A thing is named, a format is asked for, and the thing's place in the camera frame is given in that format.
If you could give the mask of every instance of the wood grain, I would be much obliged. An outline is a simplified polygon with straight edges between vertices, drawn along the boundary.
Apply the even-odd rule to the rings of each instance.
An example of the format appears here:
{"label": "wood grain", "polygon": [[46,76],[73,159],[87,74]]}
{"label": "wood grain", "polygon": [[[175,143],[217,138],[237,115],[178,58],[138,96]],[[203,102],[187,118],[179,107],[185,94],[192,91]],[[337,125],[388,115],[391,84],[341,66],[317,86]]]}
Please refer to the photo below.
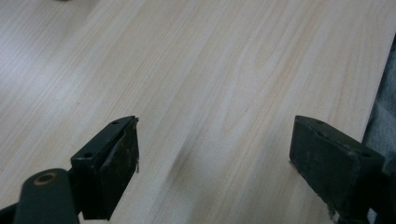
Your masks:
{"label": "wood grain", "polygon": [[0,206],[137,115],[112,223],[330,223],[293,118],[360,140],[395,31],[393,0],[2,0]]}

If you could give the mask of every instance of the black plastic part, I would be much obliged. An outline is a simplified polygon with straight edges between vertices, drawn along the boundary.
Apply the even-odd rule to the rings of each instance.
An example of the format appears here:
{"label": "black plastic part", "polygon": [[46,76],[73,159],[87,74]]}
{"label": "black plastic part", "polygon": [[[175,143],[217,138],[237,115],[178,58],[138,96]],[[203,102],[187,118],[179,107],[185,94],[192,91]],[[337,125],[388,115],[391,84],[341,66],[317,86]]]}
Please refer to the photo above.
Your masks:
{"label": "black plastic part", "polygon": [[381,155],[320,120],[297,116],[290,160],[343,223],[367,223],[378,193]]}
{"label": "black plastic part", "polygon": [[78,223],[66,170],[51,169],[28,178],[13,223]]}
{"label": "black plastic part", "polygon": [[137,122],[111,122],[71,158],[75,200],[85,219],[111,218],[138,164]]}
{"label": "black plastic part", "polygon": [[5,207],[0,210],[0,223],[10,224],[14,222],[15,211],[17,211],[17,205],[14,203],[9,207]]}
{"label": "black plastic part", "polygon": [[396,223],[396,178],[382,175],[373,200],[373,210],[377,212],[375,224]]}

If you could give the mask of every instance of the screw hole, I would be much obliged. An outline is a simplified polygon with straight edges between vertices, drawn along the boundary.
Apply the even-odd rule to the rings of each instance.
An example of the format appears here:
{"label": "screw hole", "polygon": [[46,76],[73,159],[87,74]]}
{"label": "screw hole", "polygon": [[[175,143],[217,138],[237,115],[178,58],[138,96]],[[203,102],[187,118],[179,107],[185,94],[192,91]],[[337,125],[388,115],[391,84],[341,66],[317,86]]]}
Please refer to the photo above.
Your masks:
{"label": "screw hole", "polygon": [[84,154],[84,158],[87,158],[87,159],[89,159],[89,158],[92,158],[92,153],[91,152],[87,152],[87,153],[85,153]]}
{"label": "screw hole", "polygon": [[36,186],[46,185],[50,183],[53,179],[55,179],[55,177],[56,177],[55,173],[46,173],[36,178],[34,184]]}

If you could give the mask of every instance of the dark object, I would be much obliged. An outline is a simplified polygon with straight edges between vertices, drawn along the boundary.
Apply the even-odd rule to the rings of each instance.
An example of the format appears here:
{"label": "dark object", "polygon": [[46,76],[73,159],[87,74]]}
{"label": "dark object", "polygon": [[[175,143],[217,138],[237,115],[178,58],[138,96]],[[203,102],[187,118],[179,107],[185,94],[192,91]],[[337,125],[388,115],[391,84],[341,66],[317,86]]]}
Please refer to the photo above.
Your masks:
{"label": "dark object", "polygon": [[395,175],[385,158],[317,120],[296,116],[290,160],[308,185],[340,215],[338,223],[368,223],[373,208],[382,223],[396,223]]}
{"label": "dark object", "polygon": [[396,38],[361,143],[386,158],[396,153]]}
{"label": "dark object", "polygon": [[78,223],[110,219],[136,167],[138,118],[108,124],[71,158],[72,169],[51,169],[27,179],[20,201],[0,211],[0,223]]}

